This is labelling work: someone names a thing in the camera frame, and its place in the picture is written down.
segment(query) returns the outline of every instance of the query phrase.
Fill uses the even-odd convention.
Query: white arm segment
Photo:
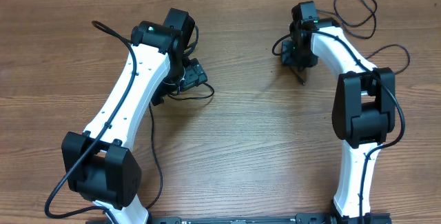
[[[161,81],[170,71],[168,54],[161,54],[158,48],[140,44],[132,46],[137,60],[138,76],[135,77],[132,88],[124,103],[112,121],[112,128],[108,129],[102,141],[112,143],[114,139],[123,142],[122,147],[133,151],[134,138],[139,123],[149,105],[152,95]],[[84,131],[90,131],[90,137],[95,138],[109,119],[129,83],[132,75],[132,56],[129,53],[123,73],[119,77],[112,93],[104,103],[97,116],[89,123]]]
[[[377,143],[362,144],[358,149],[353,149],[348,142],[342,141],[342,165],[340,168],[340,180],[337,193],[334,196],[334,205],[341,216],[349,218],[360,215],[359,204],[360,183],[365,163],[365,154],[377,147]],[[380,150],[371,155],[367,163],[365,186],[363,188],[363,215],[371,211],[369,205],[369,191],[371,189],[373,167]]]
[[[342,28],[327,27],[319,29],[321,32],[326,32],[340,38],[345,42],[357,59],[372,70],[376,66],[366,60],[345,38]],[[364,70],[357,65],[346,48],[335,39],[326,37],[322,34],[312,34],[311,50],[319,58],[323,60],[325,65],[331,70],[331,73],[337,79],[339,74],[344,74],[350,71],[364,72]],[[375,148],[377,143],[368,143],[360,145],[358,149],[353,149],[348,142],[342,141],[342,164],[340,169],[340,180],[338,183],[337,193],[334,196],[334,205],[341,216],[349,216],[349,218],[359,216],[359,193],[361,176],[363,171],[363,164],[365,162],[365,154]],[[363,192],[363,214],[371,211],[369,205],[369,191],[371,189],[371,182],[373,176],[373,168],[376,158],[380,151],[376,151],[371,155],[371,160],[368,162],[365,186]]]
[[[148,211],[143,207],[139,201],[138,194],[133,199],[132,203],[122,210],[116,210],[112,204],[104,203],[102,201],[93,202],[97,206],[104,206],[108,208],[119,224],[146,224],[149,218]]]
[[[361,64],[370,70],[376,68],[373,63],[361,56],[357,49],[350,44],[350,42],[346,39],[342,28],[327,27],[321,28],[319,31],[337,36],[343,42],[345,42],[349,48],[351,48],[357,59],[360,59]],[[364,72],[364,70],[357,65],[351,55],[347,52],[346,48],[340,42],[330,37],[326,37],[325,35],[312,34],[311,51],[321,58],[323,62],[325,62],[325,65],[329,68],[329,70],[331,70],[331,73],[336,79],[338,78],[338,75],[342,73],[350,71],[357,73]]]

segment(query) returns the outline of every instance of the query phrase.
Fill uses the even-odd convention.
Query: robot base
[[[150,224],[358,224],[358,218],[336,218],[330,214],[297,214],[284,217],[152,218]],[[365,224],[392,224],[389,214],[366,214]]]

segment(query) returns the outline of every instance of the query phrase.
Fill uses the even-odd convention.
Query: black joint housing
[[[395,74],[390,68],[374,68],[373,73],[395,96]],[[375,100],[362,103],[362,92]],[[360,144],[386,141],[395,127],[395,105],[386,91],[368,72],[348,72],[338,76],[332,110],[332,125],[337,137],[354,149]]]
[[[331,204],[331,212],[335,216],[336,224],[360,224],[360,218],[358,216],[353,218],[349,218],[349,216],[341,216],[334,202]],[[365,224],[392,224],[391,215],[389,213],[366,213],[363,216],[363,221]]]
[[[197,87],[207,82],[207,80],[207,74],[200,65],[198,59],[192,59],[189,61],[189,65],[185,68],[185,76],[181,91],[184,92],[192,87]]]
[[[296,66],[299,71],[317,65],[318,57],[311,51],[311,31],[339,26],[332,18],[319,19],[313,1],[299,3],[291,10],[289,26],[292,41],[282,42],[282,64]]]
[[[165,81],[175,81],[183,76],[183,54],[188,47],[194,29],[194,20],[188,12],[171,8],[163,25],[142,21],[133,28],[132,43],[158,48],[158,52],[169,54],[170,71]]]
[[[72,168],[94,139],[68,132],[61,145],[66,172]],[[130,150],[99,141],[95,150],[68,178],[69,188],[87,201],[105,201],[116,209],[127,207],[141,184],[141,169]],[[106,151],[105,157],[97,156]]]

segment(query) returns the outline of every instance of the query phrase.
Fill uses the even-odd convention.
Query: wood grain surface
[[[336,80],[322,62],[305,87],[272,56],[288,33],[291,8],[308,0],[0,0],[0,223],[84,223],[100,212],[64,220],[43,206],[64,175],[61,142],[99,111],[124,66],[127,50],[90,24],[99,20],[129,37],[142,20],[162,23],[168,10],[188,11],[199,26],[194,56],[216,89],[209,101],[166,99],[153,108],[156,153],[164,173],[155,216],[286,216],[323,212],[336,192],[340,141],[331,125]],[[314,0],[331,10],[333,0]],[[394,223],[441,218],[441,0],[377,0],[378,30],[352,39],[362,54],[405,45],[411,66],[396,79],[407,130],[380,153],[371,206]],[[360,21],[356,0],[338,4]],[[370,32],[369,25],[358,28]],[[404,53],[372,61],[398,70]],[[190,95],[208,89],[199,87]],[[158,192],[149,114],[134,155],[143,169],[144,205]],[[389,135],[395,138],[398,128]],[[89,206],[65,185],[51,210]]]

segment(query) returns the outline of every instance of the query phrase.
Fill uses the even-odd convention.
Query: black cable
[[[384,49],[390,48],[390,47],[394,47],[394,46],[403,49],[404,52],[406,52],[406,56],[407,56],[407,64],[403,67],[403,69],[395,72],[395,75],[398,75],[401,72],[404,72],[409,67],[409,65],[411,64],[411,55],[410,55],[409,51],[404,46],[402,46],[400,44],[385,45],[384,47],[376,50],[375,52],[372,52],[369,56],[366,57],[366,59],[370,59],[371,57],[375,56],[377,53],[383,51]]]
[[[303,86],[306,85],[305,80],[302,79],[302,77],[300,77],[297,72],[294,71],[294,69],[292,68],[292,66],[289,66],[289,69],[291,70],[291,72],[294,74],[294,76],[296,76],[297,80],[299,83],[301,83]]]
[[[69,171],[66,172],[64,177],[60,180],[60,182],[57,184],[57,186],[50,193],[50,195],[49,195],[49,197],[46,200],[46,203],[44,205],[44,212],[45,212],[46,216],[49,217],[49,218],[66,218],[66,217],[73,216],[75,214],[84,213],[84,212],[87,212],[87,211],[90,211],[90,210],[103,210],[110,217],[110,219],[112,220],[112,222],[114,224],[118,224],[118,222],[116,221],[116,219],[113,216],[113,214],[111,213],[111,211],[109,211],[108,208],[101,207],[101,206],[85,207],[83,209],[72,211],[72,212],[68,212],[68,213],[65,213],[65,214],[53,214],[53,213],[51,213],[49,211],[50,204],[51,204],[52,200],[54,199],[55,195],[57,195],[57,192],[61,189],[61,187],[67,181],[67,179],[73,173],[73,171],[75,171],[75,169],[84,161],[84,159],[88,156],[88,154],[95,148],[95,146],[101,140],[101,137],[103,137],[105,131],[107,131],[108,128],[112,127],[111,123],[112,123],[114,117],[116,116],[116,113],[119,111],[119,109],[121,108],[122,104],[124,103],[125,98],[129,94],[130,88],[132,88],[133,82],[135,80],[135,76],[137,75],[137,73],[136,73],[136,57],[135,57],[135,53],[133,52],[132,47],[130,46],[129,40],[126,39],[126,38],[123,38],[117,32],[113,31],[111,28],[107,27],[106,25],[102,24],[99,21],[93,21],[92,25],[95,28],[98,28],[99,30],[101,30],[101,31],[103,31],[103,32],[105,32],[107,34],[110,34],[113,37],[118,38],[128,48],[128,50],[130,52],[130,55],[132,56],[132,63],[133,63],[132,75],[131,75],[129,83],[128,83],[128,85],[127,85],[127,87],[126,87],[126,89],[125,89],[125,91],[123,93],[123,96],[121,97],[121,99],[119,100],[119,102],[116,105],[115,109],[111,113],[109,119],[104,123],[103,129],[99,132],[99,134],[96,136],[96,138],[92,142],[92,144],[90,144],[90,146],[86,149],[86,151],[80,156],[80,158],[69,169]]]
[[[212,91],[212,93],[207,95],[207,96],[185,97],[185,98],[182,98],[182,99],[176,98],[176,97],[174,97],[171,94],[168,94],[168,97],[173,99],[173,100],[176,100],[176,101],[201,100],[201,99],[208,99],[208,98],[212,97],[214,95],[214,88],[211,85],[209,85],[208,83],[203,83],[203,85],[207,86]]]
[[[150,209],[157,202],[157,200],[161,196],[161,192],[163,191],[163,172],[161,171],[161,167],[159,166],[158,158],[156,157],[156,152],[154,151],[154,142],[153,142],[153,138],[154,138],[154,119],[153,119],[152,106],[150,105],[150,103],[149,103],[149,111],[150,111],[150,117],[152,118],[152,135],[151,135],[152,154],[153,154],[154,162],[155,162],[155,164],[156,164],[156,166],[158,168],[159,178],[161,179],[161,185],[159,186],[158,195],[156,196],[156,198],[147,207],[145,207],[146,209]]]
[[[338,13],[337,11],[337,0],[334,0],[334,11],[335,13],[332,13],[330,11],[326,11],[326,10],[317,10],[318,12],[322,12],[325,14],[332,14],[333,16],[337,17],[341,22],[342,22],[342,27],[343,29],[348,32],[348,34],[352,35],[355,38],[359,38],[359,39],[370,39],[373,34],[375,33],[376,29],[377,29],[377,16],[375,15],[375,13],[377,12],[377,8],[378,8],[378,4],[377,1],[375,0],[371,0],[375,6],[375,8],[372,10],[369,5],[367,5],[365,0],[360,0],[361,3],[363,3],[363,5],[365,6],[365,8],[371,13],[364,21],[357,23],[357,24],[352,24],[347,22],[346,20],[344,20],[340,13]],[[372,33],[369,36],[362,36],[359,34],[354,34],[352,31],[350,31],[347,27],[350,28],[358,28],[360,26],[363,26],[366,22],[368,22],[368,20],[370,20],[371,18],[373,18],[373,29],[372,29]]]
[[[275,44],[273,45],[273,49],[272,49],[272,52],[273,52],[273,55],[274,55],[274,56],[280,56],[280,55],[282,55],[282,53],[276,53],[276,46],[277,46],[281,41],[283,41],[284,39],[286,39],[286,38],[288,38],[288,37],[290,37],[290,36],[291,36],[291,34],[287,34],[287,35],[285,35],[284,37],[278,39],[278,40],[275,42]]]
[[[375,147],[374,149],[370,150],[367,154],[366,154],[366,159],[365,159],[365,163],[363,165],[363,171],[362,171],[362,178],[361,178],[361,183],[360,183],[360,215],[359,215],[359,219],[358,222],[359,223],[364,223],[364,219],[363,219],[363,190],[365,187],[365,178],[366,178],[366,170],[367,170],[367,164],[369,162],[369,160],[371,159],[371,155],[375,152],[378,151],[380,149],[385,149],[388,147],[391,147],[392,145],[395,145],[396,143],[398,143],[401,138],[404,136],[404,131],[406,130],[406,123],[404,120],[404,114],[402,112],[402,109],[400,107],[400,105],[397,102],[397,99],[394,97],[394,95],[392,94],[392,92],[390,91],[390,89],[386,86],[383,85],[381,79],[379,77],[377,77],[377,75],[375,73],[373,73],[371,70],[369,70],[368,68],[366,68],[366,66],[364,66],[361,61],[359,59],[357,59],[357,57],[355,56],[355,54],[352,52],[351,48],[344,42],[342,41],[340,38],[338,38],[337,36],[334,36],[332,34],[328,34],[326,32],[320,32],[320,31],[306,31],[306,32],[310,32],[310,33],[316,33],[316,34],[321,34],[324,35],[326,37],[332,38],[336,41],[338,41],[339,43],[341,43],[343,45],[343,47],[345,47],[345,49],[348,51],[348,53],[351,55],[352,59],[354,59],[354,61],[357,63],[358,66],[360,66],[364,71],[368,72],[371,77],[373,79],[375,79],[375,81],[377,83],[380,84],[381,88],[383,90],[385,90],[385,92],[387,93],[387,95],[391,98],[391,100],[393,101],[393,104],[395,105],[395,107],[397,108],[398,111],[398,115],[400,116],[400,122],[401,122],[401,126],[400,126],[400,133],[398,134],[398,137],[388,143],[388,144],[384,144],[384,145],[379,145],[378,147]]]
[[[188,56],[190,56],[190,54],[193,53],[193,51],[196,49],[196,45],[198,44],[198,41],[199,41],[199,28],[198,28],[198,26],[195,25],[194,29],[196,29],[196,40],[195,40],[195,42],[193,42],[193,43],[188,45],[187,48],[190,48],[190,50],[188,50],[186,53],[184,53],[184,58],[185,57],[188,58]]]

